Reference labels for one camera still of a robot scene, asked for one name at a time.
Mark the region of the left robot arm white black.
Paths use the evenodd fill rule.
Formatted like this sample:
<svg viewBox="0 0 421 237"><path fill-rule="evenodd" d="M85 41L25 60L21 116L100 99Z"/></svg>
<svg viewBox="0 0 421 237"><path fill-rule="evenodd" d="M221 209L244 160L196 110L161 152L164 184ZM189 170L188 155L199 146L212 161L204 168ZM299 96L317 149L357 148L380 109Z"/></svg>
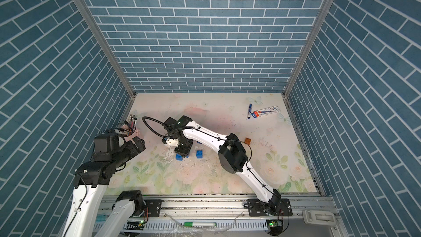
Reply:
<svg viewBox="0 0 421 237"><path fill-rule="evenodd" d="M112 176L144 150L145 142L137 136L125 140L120 133L102 133L94 138L91 159L75 171L72 205L63 233L65 237L92 236L98 209ZM96 235L116 237L131 216L145 216L147 211L141 191L124 191Z"/></svg>

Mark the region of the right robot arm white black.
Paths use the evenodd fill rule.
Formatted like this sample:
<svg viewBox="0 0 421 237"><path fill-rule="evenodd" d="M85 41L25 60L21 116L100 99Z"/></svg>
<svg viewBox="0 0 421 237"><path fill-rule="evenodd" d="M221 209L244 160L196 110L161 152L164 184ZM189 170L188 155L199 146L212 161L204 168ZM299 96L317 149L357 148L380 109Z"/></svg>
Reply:
<svg viewBox="0 0 421 237"><path fill-rule="evenodd" d="M246 144L235 134L222 135L213 132L187 116L178 120L170 117L162 126L167 131L167 135L162 137L163 143L174 146L174 151L183 158L189 154L194 141L215 151L222 168L238 175L254 191L259 205L252 207L258 212L269 216L293 215L287 200L282 199L281 194L256 172L246 155Z"/></svg>

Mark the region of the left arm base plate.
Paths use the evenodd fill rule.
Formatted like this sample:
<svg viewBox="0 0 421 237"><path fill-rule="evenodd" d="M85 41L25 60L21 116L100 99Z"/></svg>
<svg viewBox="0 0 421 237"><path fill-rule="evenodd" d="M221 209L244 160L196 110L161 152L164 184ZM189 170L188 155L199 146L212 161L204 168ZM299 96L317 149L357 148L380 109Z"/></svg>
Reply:
<svg viewBox="0 0 421 237"><path fill-rule="evenodd" d="M144 200L145 211L148 212L145 218L158 218L161 212L162 200L160 199L146 199Z"/></svg>

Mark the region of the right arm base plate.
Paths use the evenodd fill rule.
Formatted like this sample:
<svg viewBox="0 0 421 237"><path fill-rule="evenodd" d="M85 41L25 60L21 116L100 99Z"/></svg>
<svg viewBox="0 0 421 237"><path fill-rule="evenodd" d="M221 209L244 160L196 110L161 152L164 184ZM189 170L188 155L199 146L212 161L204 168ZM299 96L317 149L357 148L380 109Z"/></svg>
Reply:
<svg viewBox="0 0 421 237"><path fill-rule="evenodd" d="M276 204L264 203L258 199L248 199L243 207L248 210L250 217L293 215L289 199L280 199Z"/></svg>

